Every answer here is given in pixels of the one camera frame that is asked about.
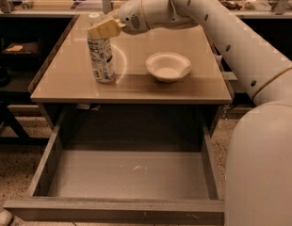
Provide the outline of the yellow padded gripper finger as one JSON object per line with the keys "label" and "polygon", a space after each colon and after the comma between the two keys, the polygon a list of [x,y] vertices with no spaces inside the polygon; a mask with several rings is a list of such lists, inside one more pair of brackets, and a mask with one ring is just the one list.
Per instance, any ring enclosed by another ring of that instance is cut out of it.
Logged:
{"label": "yellow padded gripper finger", "polygon": [[126,24],[119,19],[110,18],[92,25],[88,29],[88,36],[93,40],[113,38],[119,36],[125,27]]}
{"label": "yellow padded gripper finger", "polygon": [[108,12],[107,14],[103,14],[102,17],[101,17],[101,19],[102,20],[108,20],[108,19],[115,19],[115,20],[117,20],[119,18],[118,12],[119,11],[117,9],[114,9],[114,10]]}

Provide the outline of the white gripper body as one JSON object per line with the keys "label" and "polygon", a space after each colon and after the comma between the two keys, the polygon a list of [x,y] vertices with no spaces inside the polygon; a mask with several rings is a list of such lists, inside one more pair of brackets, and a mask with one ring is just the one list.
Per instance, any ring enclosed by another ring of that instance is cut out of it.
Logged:
{"label": "white gripper body", "polygon": [[123,31],[127,34],[139,34],[149,30],[146,23],[142,0],[129,0],[121,5],[118,18],[124,24]]}

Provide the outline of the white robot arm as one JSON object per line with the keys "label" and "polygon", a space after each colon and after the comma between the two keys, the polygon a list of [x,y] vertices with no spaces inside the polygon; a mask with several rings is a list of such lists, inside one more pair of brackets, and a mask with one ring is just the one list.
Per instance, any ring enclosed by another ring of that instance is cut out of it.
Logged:
{"label": "white robot arm", "polygon": [[292,226],[292,61],[219,0],[131,0],[93,25],[93,39],[199,24],[256,107],[227,152],[225,226]]}

